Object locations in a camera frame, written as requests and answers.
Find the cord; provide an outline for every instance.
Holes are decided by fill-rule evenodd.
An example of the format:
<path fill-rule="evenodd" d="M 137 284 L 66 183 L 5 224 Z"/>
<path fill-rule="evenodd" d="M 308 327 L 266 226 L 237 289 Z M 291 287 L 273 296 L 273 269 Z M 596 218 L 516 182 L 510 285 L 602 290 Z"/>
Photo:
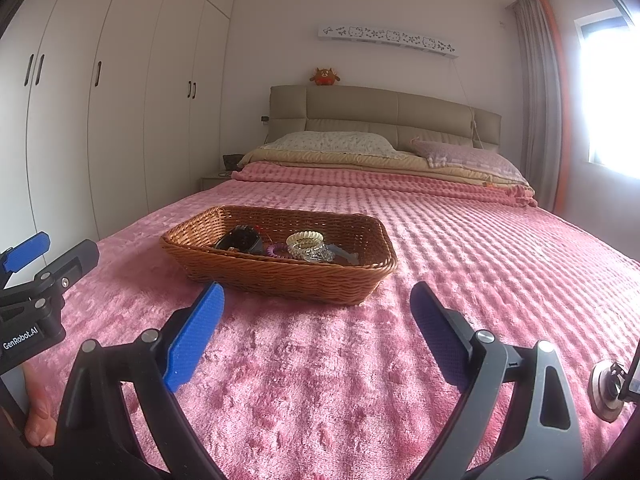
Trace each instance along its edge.
<path fill-rule="evenodd" d="M 468 106 L 469 111 L 471 111 L 471 139 L 473 140 L 474 134 L 476 134 L 476 138 L 480 143 L 480 148 L 484 150 L 484 146 L 482 145 L 482 139 L 480 138 L 480 134 L 478 134 L 478 125 L 476 124 L 476 113 L 474 109 L 469 104 L 469 97 L 466 95 L 465 86 L 462 84 L 462 79 L 460 78 L 460 73 L 458 72 L 458 66 L 456 65 L 456 60 L 452 59 L 451 63 L 453 68 L 456 69 L 456 75 L 458 76 L 458 82 L 460 83 L 460 88 L 462 88 L 462 93 L 465 95 L 466 106 Z"/>

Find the wicker basket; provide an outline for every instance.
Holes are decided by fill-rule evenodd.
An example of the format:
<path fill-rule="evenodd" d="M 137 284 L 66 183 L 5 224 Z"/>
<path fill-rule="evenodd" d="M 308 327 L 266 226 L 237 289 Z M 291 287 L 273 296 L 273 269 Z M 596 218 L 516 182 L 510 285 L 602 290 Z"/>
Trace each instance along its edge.
<path fill-rule="evenodd" d="M 257 226 L 265 243 L 313 230 L 327 243 L 358 253 L 359 266 L 316 264 L 211 248 L 237 225 Z M 398 261 L 379 220 L 364 215 L 220 206 L 167 231 L 160 241 L 197 282 L 216 281 L 273 296 L 338 304 L 361 303 Z"/>

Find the purple hair tie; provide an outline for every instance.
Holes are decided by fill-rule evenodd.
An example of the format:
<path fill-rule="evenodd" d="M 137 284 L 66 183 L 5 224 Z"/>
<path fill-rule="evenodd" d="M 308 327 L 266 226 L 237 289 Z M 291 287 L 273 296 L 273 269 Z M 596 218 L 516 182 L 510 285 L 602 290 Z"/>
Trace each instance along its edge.
<path fill-rule="evenodd" d="M 285 254 L 277 254 L 276 251 L 283 251 Z M 289 248 L 287 245 L 282 242 L 271 244 L 267 247 L 266 252 L 267 256 L 270 256 L 271 258 L 293 258 L 293 256 L 289 254 Z"/>

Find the spiral hair tie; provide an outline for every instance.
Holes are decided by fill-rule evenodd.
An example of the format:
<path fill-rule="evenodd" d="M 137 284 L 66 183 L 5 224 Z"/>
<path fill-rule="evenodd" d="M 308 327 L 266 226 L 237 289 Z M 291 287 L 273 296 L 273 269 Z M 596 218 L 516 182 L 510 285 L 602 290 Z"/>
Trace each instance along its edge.
<path fill-rule="evenodd" d="M 287 245 L 291 246 L 295 242 L 302 242 L 302 240 L 315 240 L 316 242 L 322 242 L 324 237 L 317 231 L 300 231 L 299 233 L 293 233 L 287 238 Z"/>
<path fill-rule="evenodd" d="M 289 254 L 289 248 L 287 247 L 287 245 L 282 242 L 271 244 L 269 247 L 267 247 L 266 253 L 267 256 L 270 256 L 271 258 L 293 258 L 293 256 Z"/>

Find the nightstand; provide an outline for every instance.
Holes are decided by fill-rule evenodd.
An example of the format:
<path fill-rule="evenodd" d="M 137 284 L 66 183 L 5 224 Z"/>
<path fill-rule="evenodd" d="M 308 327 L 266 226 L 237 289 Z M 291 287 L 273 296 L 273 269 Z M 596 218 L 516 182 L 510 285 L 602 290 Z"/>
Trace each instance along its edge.
<path fill-rule="evenodd" d="M 207 189 L 216 187 L 218 184 L 222 184 L 227 180 L 231 180 L 231 177 L 219 176 L 218 174 L 211 175 L 211 176 L 203 176 L 200 179 L 200 191 L 206 191 Z"/>

